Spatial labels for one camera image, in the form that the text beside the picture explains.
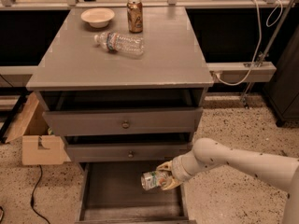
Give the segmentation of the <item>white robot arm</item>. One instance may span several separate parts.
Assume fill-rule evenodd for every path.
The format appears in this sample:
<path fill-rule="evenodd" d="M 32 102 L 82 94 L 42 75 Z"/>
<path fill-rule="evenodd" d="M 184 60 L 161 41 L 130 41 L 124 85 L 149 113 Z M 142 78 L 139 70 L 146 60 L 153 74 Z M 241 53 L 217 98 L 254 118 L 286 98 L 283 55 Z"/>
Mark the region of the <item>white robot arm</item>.
<path fill-rule="evenodd" d="M 198 139 L 192 150 L 157 167 L 171 173 L 164 189 L 173 189 L 200 172 L 228 165 L 288 193 L 282 224 L 299 223 L 299 160 L 226 147 L 210 138 Z"/>

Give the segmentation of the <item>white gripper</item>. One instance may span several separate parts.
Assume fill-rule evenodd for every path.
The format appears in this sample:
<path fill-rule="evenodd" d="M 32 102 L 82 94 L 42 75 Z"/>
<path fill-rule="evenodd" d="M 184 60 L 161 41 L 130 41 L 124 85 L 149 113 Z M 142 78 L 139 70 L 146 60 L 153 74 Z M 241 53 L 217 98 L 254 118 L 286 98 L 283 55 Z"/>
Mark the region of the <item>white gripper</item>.
<path fill-rule="evenodd" d="M 190 180 L 196 174 L 196 158 L 193 155 L 185 154 L 175 157 L 172 161 L 166 161 L 160 164 L 157 171 L 171 172 L 162 182 L 162 190 L 174 189 L 181 185 L 181 182 Z"/>

